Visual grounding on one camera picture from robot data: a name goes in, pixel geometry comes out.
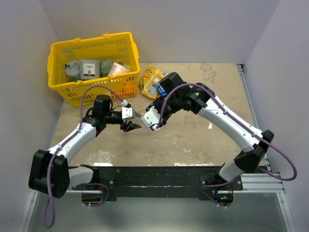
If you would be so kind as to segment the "clear bottle blue label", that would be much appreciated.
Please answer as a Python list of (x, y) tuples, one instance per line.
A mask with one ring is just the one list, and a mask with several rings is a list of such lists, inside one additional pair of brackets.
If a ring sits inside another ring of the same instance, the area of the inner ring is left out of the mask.
[(160, 85), (160, 78), (156, 78), (153, 83), (152, 86), (154, 86), (158, 92), (158, 95), (162, 98), (166, 97), (168, 94), (166, 93), (166, 91), (163, 89), (163, 87)]

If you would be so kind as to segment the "clear unlabelled plastic bottle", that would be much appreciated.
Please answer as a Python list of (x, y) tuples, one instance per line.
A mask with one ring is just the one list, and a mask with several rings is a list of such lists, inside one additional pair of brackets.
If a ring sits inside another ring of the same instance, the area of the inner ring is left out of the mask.
[(135, 112), (134, 118), (142, 118), (144, 116), (144, 113)]

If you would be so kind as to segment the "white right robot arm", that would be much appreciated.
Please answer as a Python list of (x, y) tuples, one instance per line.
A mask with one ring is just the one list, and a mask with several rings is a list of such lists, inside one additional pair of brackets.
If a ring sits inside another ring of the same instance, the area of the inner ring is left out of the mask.
[(274, 138), (273, 132), (250, 125), (226, 107), (206, 85), (197, 83), (190, 87), (176, 72), (169, 73), (159, 84), (167, 96), (158, 97), (146, 108), (141, 120), (147, 128), (158, 131), (174, 113), (191, 111), (221, 129), (240, 148), (240, 153), (207, 181), (209, 185), (225, 190), (237, 176), (256, 171)]

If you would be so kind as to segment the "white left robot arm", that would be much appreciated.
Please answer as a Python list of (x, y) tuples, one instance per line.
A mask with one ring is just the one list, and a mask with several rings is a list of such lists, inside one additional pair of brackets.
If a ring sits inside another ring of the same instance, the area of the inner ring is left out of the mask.
[(56, 198), (61, 198), (68, 189), (78, 185), (96, 189), (100, 184), (97, 168), (89, 165), (69, 167), (69, 163), (109, 124), (119, 125), (124, 132), (141, 128), (132, 122), (139, 116), (127, 101), (122, 101), (121, 110), (116, 111), (110, 96), (96, 96), (93, 107), (87, 110), (73, 132), (47, 151), (39, 149), (34, 154), (28, 186)]

